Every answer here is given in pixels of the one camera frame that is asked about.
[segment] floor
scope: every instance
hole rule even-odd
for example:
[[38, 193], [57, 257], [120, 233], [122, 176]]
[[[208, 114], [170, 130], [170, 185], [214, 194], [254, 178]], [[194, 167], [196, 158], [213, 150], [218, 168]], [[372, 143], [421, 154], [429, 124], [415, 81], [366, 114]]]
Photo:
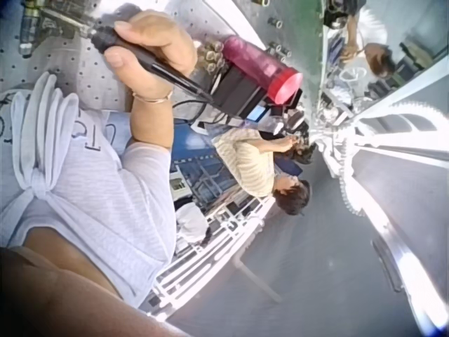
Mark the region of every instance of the floor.
[[192, 336], [419, 336], [370, 245], [375, 231], [344, 207], [339, 185], [315, 184], [304, 217], [278, 212], [243, 256], [283, 298], [275, 304], [228, 265], [170, 322]]

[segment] black cable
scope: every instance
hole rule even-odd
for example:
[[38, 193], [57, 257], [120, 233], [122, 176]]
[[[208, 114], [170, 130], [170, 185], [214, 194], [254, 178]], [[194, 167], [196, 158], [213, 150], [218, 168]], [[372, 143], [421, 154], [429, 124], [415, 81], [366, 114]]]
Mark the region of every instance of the black cable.
[[175, 125], [193, 124], [196, 121], [196, 119], [201, 116], [201, 114], [204, 112], [204, 110], [206, 109], [206, 106], [208, 104], [207, 102], [205, 102], [203, 100], [183, 100], [182, 102], [178, 102], [178, 103], [174, 104], [173, 109], [175, 109], [176, 107], [179, 107], [180, 105], [187, 104], [187, 103], [203, 103], [203, 106], [200, 107], [199, 111], [196, 113], [194, 118], [186, 119], [186, 120], [182, 121], [181, 123], [175, 123]]
[[[210, 93], [215, 85], [215, 82], [217, 81], [217, 78], [221, 75], [221, 72], [218, 72], [214, 78], [212, 79], [212, 83], [210, 84], [210, 88], [208, 90], [208, 92]], [[189, 124], [192, 125], [204, 112], [204, 110], [206, 109], [208, 102], [204, 101], [204, 100], [183, 100], [182, 102], [178, 102], [176, 104], [173, 105], [173, 109], [175, 109], [176, 107], [179, 107], [180, 105], [183, 104], [187, 104], [187, 103], [203, 103], [203, 105], [200, 107], [200, 109], [198, 110], [198, 112], [195, 114], [195, 116], [191, 119], [185, 119], [183, 120], [181, 123], [175, 123], [175, 125], [182, 125], [182, 124]], [[218, 114], [214, 120], [212, 122], [204, 122], [205, 124], [216, 124], [221, 122], [225, 117], [226, 114], [223, 113], [223, 116], [216, 120], [218, 118], [220, 114]]]
[[187, 103], [203, 103], [203, 104], [207, 104], [208, 102], [206, 102], [205, 100], [183, 100], [182, 102], [175, 103], [173, 105], [173, 109], [175, 109], [176, 107], [179, 107], [180, 105], [187, 104]]

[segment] bright light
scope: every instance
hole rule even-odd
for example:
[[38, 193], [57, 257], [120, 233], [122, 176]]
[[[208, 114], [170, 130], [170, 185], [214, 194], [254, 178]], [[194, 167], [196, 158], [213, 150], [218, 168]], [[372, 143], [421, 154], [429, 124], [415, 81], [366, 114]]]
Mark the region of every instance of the bright light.
[[421, 262], [412, 253], [405, 253], [398, 262], [398, 268], [413, 302], [424, 309], [438, 329], [444, 329], [449, 322], [448, 306], [437, 293]]
[[157, 314], [155, 316], [155, 319], [158, 322], [165, 322], [167, 318], [168, 318], [168, 315], [165, 312], [161, 312], [160, 314]]

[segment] white railing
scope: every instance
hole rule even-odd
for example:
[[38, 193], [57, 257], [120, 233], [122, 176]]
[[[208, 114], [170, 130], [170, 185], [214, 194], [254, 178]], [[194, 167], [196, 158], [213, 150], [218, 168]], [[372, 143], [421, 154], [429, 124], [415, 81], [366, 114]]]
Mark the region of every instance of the white railing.
[[[213, 233], [206, 248], [198, 251], [188, 248], [159, 273], [153, 292], [159, 297], [160, 303], [148, 315], [154, 315], [160, 321], [170, 317], [207, 285], [248, 241], [249, 236], [263, 227], [263, 218], [274, 204], [274, 198], [254, 198], [247, 206], [256, 200], [259, 204], [246, 217], [241, 216], [246, 207], [234, 215], [225, 204], [208, 216], [210, 223], [219, 220], [217, 214], [226, 220], [220, 221], [220, 228]], [[228, 228], [230, 223], [235, 226], [234, 230]]]

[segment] screw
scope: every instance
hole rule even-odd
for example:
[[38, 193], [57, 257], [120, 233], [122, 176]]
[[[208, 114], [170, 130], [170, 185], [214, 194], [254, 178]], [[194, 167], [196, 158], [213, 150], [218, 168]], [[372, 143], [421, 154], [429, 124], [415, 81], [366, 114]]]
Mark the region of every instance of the screw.
[[221, 53], [215, 53], [213, 60], [218, 63], [223, 58], [223, 54]]
[[281, 47], [281, 53], [284, 54], [285, 56], [287, 56], [288, 58], [292, 55], [292, 52], [289, 51], [286, 47], [282, 46]]
[[217, 70], [217, 65], [215, 63], [209, 63], [206, 67], [206, 71], [209, 74], [212, 74], [215, 70]]
[[272, 47], [277, 52], [281, 51], [282, 48], [282, 46], [280, 44], [277, 44], [276, 42], [270, 42], [269, 46]]
[[210, 46], [217, 53], [221, 53], [223, 51], [223, 49], [225, 48], [225, 45], [222, 42], [220, 42], [220, 41], [211, 42]]
[[280, 60], [281, 62], [285, 62], [285, 61], [286, 61], [286, 57], [285, 57], [284, 55], [282, 55], [282, 54], [276, 53], [276, 54], [274, 54], [274, 56], [275, 56], [278, 60]]
[[272, 26], [275, 26], [277, 29], [281, 29], [283, 22], [282, 20], [276, 19], [276, 18], [270, 18], [268, 19], [268, 23]]
[[198, 54], [200, 55], [200, 58], [204, 58], [206, 61], [214, 61], [215, 59], [215, 52], [204, 47], [198, 48]]
[[219, 61], [217, 62], [217, 69], [223, 68], [223, 67], [225, 66], [225, 64], [226, 64], [226, 61], [225, 61], [224, 58], [222, 58], [221, 60], [219, 60]]
[[269, 0], [251, 0], [254, 4], [261, 5], [262, 7], [269, 6]]

